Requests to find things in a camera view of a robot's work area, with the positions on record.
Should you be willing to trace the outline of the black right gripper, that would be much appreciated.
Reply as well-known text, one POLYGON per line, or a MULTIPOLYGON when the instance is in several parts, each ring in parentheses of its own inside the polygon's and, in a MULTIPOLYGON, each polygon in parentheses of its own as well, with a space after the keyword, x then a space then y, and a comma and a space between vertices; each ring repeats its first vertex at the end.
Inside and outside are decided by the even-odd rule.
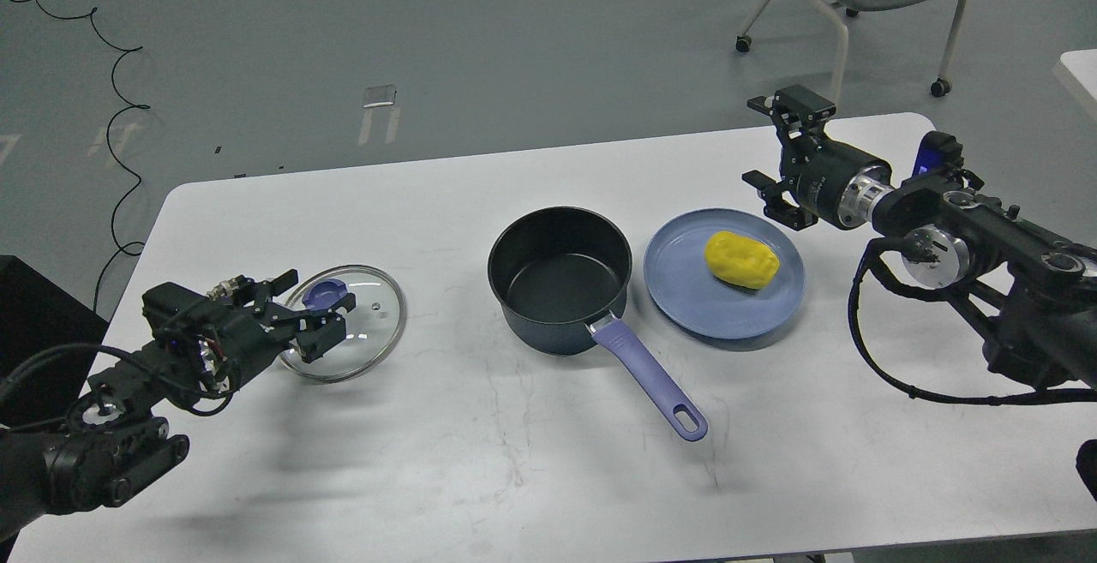
POLYGON ((770 119, 781 146, 782 181, 761 171, 743 181, 764 200, 764 215, 789 230, 807 230, 823 219, 853 230, 872 219, 873 209, 893 191, 892 165, 842 140, 827 138, 825 125, 837 113, 832 99, 802 85, 769 97, 753 97, 749 110, 770 119), (785 200, 790 193, 795 205, 785 200))

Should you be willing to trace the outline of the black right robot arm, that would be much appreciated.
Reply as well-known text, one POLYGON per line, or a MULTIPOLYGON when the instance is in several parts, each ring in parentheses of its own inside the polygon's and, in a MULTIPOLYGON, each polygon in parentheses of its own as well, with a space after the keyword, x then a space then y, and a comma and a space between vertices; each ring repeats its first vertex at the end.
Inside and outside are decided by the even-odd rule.
POLYGON ((945 132, 921 137, 912 174, 892 183, 885 160, 834 139, 836 106, 794 85, 749 99, 780 142, 780 176, 743 176, 764 215, 791 230, 825 222, 838 230, 870 225, 847 301, 853 347, 890 386, 945 405, 1037 406, 1094 402, 1094 248, 1072 243, 984 195, 962 145, 945 132), (860 327, 860 293, 873 275, 889 293, 943 302, 982 339, 987 370, 1027 392, 986 398, 930 392, 878 365, 860 327))

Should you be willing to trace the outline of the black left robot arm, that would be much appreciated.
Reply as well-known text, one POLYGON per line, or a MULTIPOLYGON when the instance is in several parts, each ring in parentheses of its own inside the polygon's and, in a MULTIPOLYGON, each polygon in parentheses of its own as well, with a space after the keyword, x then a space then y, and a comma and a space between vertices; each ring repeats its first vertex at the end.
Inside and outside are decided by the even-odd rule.
POLYGON ((279 305, 297 280, 293 269, 264 281, 235 277, 204 294, 163 283, 142 295, 152 339, 140 349, 63 344, 16 367, 3 380, 3 402, 65 357, 115 359, 87 378, 84 394, 59 417, 3 426, 3 540, 46 515, 122 506, 180 465, 189 438, 170 433, 157 405, 212 417, 279 354, 294 350, 310 363, 344 341, 354 294, 324 290, 302 309, 279 305))

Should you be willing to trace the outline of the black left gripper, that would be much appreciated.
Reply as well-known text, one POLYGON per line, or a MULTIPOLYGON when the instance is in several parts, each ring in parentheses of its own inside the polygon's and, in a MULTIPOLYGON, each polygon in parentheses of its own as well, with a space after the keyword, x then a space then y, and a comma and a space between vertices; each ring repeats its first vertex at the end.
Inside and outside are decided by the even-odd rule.
POLYGON ((297 269, 267 279, 236 275, 205 293, 202 339, 214 352, 214 380, 222 392, 250 383, 279 353, 291 351, 312 364, 346 340, 346 315, 357 297, 346 293, 321 309, 289 309, 272 302, 297 285, 297 269))

